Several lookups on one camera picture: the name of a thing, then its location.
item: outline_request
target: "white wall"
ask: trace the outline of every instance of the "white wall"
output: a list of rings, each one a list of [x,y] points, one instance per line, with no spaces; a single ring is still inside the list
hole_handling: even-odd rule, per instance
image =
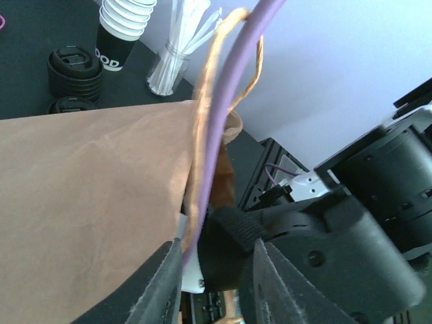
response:
[[[212,0],[226,14],[252,0]],[[159,0],[142,40],[167,39]],[[234,35],[225,46],[226,56]],[[191,59],[194,82],[205,58]],[[254,69],[254,53],[243,87]],[[432,77],[432,0],[288,0],[265,33],[263,75],[238,111],[257,140],[273,137],[313,167],[376,126],[392,103]]]

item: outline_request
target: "bag handle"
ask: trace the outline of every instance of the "bag handle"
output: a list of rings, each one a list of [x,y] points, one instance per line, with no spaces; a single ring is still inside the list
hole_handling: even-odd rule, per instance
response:
[[[186,186],[186,214],[189,217],[188,229],[182,242],[182,250],[186,252],[190,246],[196,244],[200,227],[203,219],[199,219],[198,200],[203,178],[203,169],[205,162],[205,142],[207,136],[207,127],[209,120],[209,111],[211,106],[211,97],[213,93],[213,83],[216,74],[217,61],[221,52],[224,38],[240,22],[247,19],[249,11],[245,8],[238,8],[231,11],[228,16],[219,25],[207,55],[205,64],[198,84],[194,90],[194,100],[196,102],[195,123],[193,127],[193,151],[192,164],[190,168],[188,185]],[[263,49],[264,38],[260,37],[256,46],[256,71],[253,79],[249,82],[246,89],[231,104],[229,112],[253,89],[258,82],[263,66]]]

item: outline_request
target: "pink cord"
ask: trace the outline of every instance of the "pink cord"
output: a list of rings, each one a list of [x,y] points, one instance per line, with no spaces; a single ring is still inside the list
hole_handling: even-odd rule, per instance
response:
[[[0,15],[0,30],[6,25],[6,19]]]

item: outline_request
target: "table surface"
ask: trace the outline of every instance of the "table surface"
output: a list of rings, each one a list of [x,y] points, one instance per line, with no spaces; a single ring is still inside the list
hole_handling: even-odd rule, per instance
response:
[[[94,51],[98,5],[91,0],[1,0],[6,26],[0,31],[0,119],[42,115],[53,101],[48,89],[47,58],[56,48],[78,45]],[[138,42],[120,72],[104,71],[99,108],[148,105],[191,99],[182,80],[167,98],[152,94],[144,78],[155,54]],[[240,202],[263,147],[243,131],[228,145]]]

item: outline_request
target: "stack of black lids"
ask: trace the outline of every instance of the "stack of black lids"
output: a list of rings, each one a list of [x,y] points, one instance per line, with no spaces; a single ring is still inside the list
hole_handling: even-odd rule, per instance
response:
[[[50,93],[55,98],[80,97],[96,103],[102,91],[102,63],[77,46],[54,50],[48,58]]]
[[[64,97],[50,104],[48,114],[73,113],[75,111],[86,111],[97,109],[91,101],[80,97]]]

